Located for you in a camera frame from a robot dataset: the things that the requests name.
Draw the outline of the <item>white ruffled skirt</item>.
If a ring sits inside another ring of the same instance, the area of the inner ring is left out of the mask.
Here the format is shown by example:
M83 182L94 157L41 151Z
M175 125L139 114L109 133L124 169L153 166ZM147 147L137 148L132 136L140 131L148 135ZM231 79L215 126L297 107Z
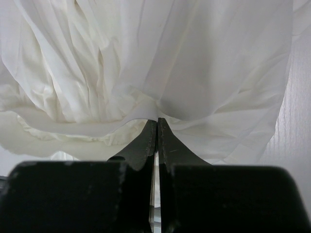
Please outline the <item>white ruffled skirt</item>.
M310 33L308 0L3 0L0 144L106 160L163 117L204 160L252 163Z

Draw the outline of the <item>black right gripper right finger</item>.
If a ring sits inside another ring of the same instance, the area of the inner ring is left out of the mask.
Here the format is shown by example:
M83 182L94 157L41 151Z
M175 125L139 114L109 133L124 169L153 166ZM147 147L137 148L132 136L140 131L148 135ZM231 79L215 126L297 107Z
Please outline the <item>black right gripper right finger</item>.
M308 233L290 174L275 166L211 165L157 123L164 233Z

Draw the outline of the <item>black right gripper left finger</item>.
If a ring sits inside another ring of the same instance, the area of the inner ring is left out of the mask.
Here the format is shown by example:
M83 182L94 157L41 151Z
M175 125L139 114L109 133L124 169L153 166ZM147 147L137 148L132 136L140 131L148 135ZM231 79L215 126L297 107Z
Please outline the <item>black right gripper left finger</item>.
M107 161L18 164L0 191L3 233L149 233L156 122Z

